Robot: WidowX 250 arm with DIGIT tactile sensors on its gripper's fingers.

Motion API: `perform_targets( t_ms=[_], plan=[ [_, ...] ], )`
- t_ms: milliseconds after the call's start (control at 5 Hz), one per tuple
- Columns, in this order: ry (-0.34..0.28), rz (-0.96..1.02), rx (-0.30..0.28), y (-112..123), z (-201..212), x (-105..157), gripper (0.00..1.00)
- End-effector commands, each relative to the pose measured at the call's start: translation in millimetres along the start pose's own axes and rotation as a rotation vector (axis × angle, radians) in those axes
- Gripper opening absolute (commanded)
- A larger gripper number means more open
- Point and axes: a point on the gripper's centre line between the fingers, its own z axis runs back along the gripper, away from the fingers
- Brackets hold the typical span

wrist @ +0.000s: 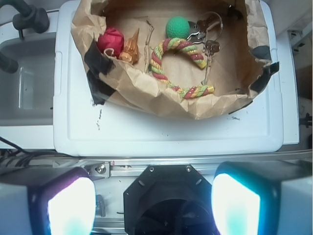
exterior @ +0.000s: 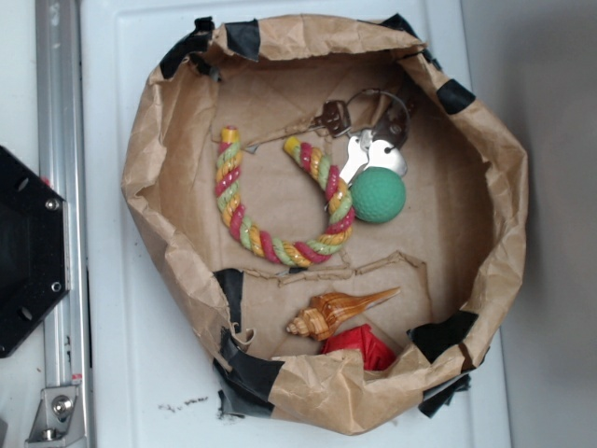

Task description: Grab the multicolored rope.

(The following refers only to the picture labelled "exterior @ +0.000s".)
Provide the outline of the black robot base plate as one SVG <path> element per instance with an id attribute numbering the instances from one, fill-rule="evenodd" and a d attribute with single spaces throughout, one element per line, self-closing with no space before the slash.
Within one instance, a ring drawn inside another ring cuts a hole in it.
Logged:
<path id="1" fill-rule="evenodd" d="M 68 291 L 64 200 L 1 149 L 1 357 L 10 357 Z"/>

